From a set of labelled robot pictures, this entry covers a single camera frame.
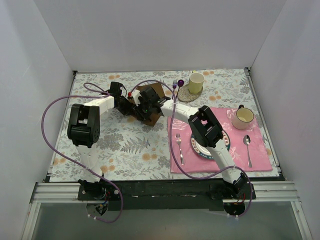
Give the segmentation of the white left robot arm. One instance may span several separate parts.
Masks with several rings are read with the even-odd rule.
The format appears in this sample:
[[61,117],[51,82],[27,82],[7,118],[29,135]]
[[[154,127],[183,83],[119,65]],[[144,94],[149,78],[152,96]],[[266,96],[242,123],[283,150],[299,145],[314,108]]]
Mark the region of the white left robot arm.
[[71,107],[67,136],[80,154],[80,164],[84,167],[84,177],[78,182],[84,192],[95,200],[102,200],[108,193],[100,183],[103,172],[98,164],[97,142],[101,133],[101,115],[113,108],[120,108],[129,101],[122,95],[125,87],[119,82],[111,82],[110,89],[102,91],[98,98],[84,104],[75,103]]

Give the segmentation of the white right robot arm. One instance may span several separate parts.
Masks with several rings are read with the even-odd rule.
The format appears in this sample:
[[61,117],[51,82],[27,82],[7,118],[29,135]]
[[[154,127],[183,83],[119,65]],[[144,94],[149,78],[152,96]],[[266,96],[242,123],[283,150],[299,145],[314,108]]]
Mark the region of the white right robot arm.
[[128,97],[134,102],[136,115],[142,120],[146,120],[152,113],[170,117],[170,132],[173,129],[174,119],[188,124],[194,139],[209,151],[219,167],[218,172],[202,179],[221,174],[230,198],[237,199],[244,195],[245,187],[248,186],[249,194],[246,196],[249,196],[250,200],[253,199],[250,179],[244,170],[236,166],[233,161],[225,146],[222,125],[208,106],[190,107],[177,103],[175,96],[161,98],[152,87],[143,91],[134,89],[128,93]]

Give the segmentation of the brown cloth napkin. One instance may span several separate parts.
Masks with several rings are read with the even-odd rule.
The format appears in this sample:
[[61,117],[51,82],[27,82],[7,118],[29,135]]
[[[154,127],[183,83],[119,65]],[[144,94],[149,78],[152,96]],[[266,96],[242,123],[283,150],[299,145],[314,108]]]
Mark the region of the brown cloth napkin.
[[[139,90],[140,91],[140,105],[142,106],[151,106],[155,105],[160,108],[160,103],[162,100],[165,100],[165,94],[163,91],[163,88],[161,87],[161,84],[156,82],[156,83],[151,83],[147,85],[139,85],[137,86],[134,90]],[[154,126],[157,121],[141,121],[144,125],[147,126]]]

